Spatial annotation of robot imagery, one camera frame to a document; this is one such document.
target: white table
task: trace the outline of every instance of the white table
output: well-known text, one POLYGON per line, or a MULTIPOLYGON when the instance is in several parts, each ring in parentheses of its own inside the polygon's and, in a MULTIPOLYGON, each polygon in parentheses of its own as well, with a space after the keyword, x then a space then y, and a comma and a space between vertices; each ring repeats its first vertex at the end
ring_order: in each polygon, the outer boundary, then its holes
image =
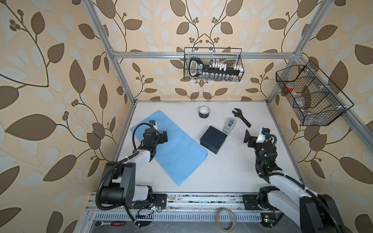
MULTIPOLYGON (((243 143, 245 130, 252 136, 258 136, 262 127, 271 130, 277 136, 277 165, 291 177, 298 179, 293 163, 285 149, 275 123, 264 102, 139 102, 136 106, 130 128, 152 113, 161 110, 194 141, 213 126, 222 131, 225 123, 233 117, 232 110, 239 108, 243 116, 251 123, 248 128, 241 119, 228 135, 218 154, 207 150, 205 161, 181 185, 177 186, 159 163, 153 159, 136 172, 137 185, 150 185, 154 192, 258 192, 259 188, 269 184, 259 178, 255 168, 255 153, 243 143), (198 116, 198 108, 208 106, 208 118, 198 116)), ((132 132, 128 131, 118 160, 132 154, 132 132)))

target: roll of tape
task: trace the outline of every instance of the roll of tape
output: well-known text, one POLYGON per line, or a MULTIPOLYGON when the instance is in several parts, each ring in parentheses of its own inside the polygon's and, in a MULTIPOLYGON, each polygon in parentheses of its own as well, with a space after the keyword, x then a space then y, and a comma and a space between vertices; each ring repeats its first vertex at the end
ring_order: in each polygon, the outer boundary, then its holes
POLYGON ((198 109, 198 115, 201 118, 207 118, 209 117, 209 114, 210 114, 210 109, 206 106, 200 106, 200 108, 198 109))
POLYGON ((221 230, 221 231, 223 231, 223 232, 232 232, 232 231, 234 230, 234 228, 236 228, 236 225, 237 225, 237 218, 236 218, 236 215, 234 215, 234 213, 233 213, 231 210, 226 209, 226 208, 219 210, 219 212, 218 212, 217 215, 216 215, 215 221, 216 221, 216 226, 219 228, 219 230, 221 230), (232 217, 232 219, 233 219, 232 226, 231 226, 228 230, 222 228, 222 226, 220 226, 220 223, 219 223, 219 215, 220 215, 220 213, 223 212, 223 211, 228 212, 229 215, 230 215, 230 216, 232 217))

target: black tape roll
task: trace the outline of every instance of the black tape roll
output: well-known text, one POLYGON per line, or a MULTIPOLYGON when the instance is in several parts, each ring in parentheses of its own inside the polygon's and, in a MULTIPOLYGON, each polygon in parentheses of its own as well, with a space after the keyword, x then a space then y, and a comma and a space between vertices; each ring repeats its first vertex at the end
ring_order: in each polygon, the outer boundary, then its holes
POLYGON ((198 115, 200 118, 208 118, 210 114, 210 109, 206 106, 200 106, 198 109, 198 115))

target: wallpaper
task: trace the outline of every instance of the wallpaper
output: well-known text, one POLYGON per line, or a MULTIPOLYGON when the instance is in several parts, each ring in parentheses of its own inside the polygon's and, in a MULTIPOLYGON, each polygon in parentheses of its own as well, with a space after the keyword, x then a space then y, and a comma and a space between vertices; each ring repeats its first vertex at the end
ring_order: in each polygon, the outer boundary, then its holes
POLYGON ((71 233, 130 104, 79 1, 0 15, 0 232, 71 233))
POLYGON ((283 59, 243 59, 240 82, 216 82, 184 77, 184 63, 172 59, 120 59, 122 70, 138 100, 266 100, 275 86, 283 59))
POLYGON ((117 51, 292 52, 318 0, 93 0, 117 51))
MULTIPOLYGON (((333 89, 347 94, 355 104, 350 111, 370 129, 372 22, 372 1, 335 1, 303 54, 330 75, 335 85, 325 81, 333 89)), ((341 117, 325 127, 300 126, 281 93, 271 107, 309 188, 335 200, 349 232, 373 232, 372 151, 341 117)))

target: black box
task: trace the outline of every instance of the black box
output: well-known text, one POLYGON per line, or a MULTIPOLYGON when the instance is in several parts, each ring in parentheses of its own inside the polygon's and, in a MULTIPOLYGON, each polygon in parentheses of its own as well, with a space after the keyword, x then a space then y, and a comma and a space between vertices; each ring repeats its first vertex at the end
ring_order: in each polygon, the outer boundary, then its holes
POLYGON ((201 146, 204 146, 214 154, 217 154, 226 138, 227 135, 225 133, 210 126, 202 136, 200 142, 201 146))

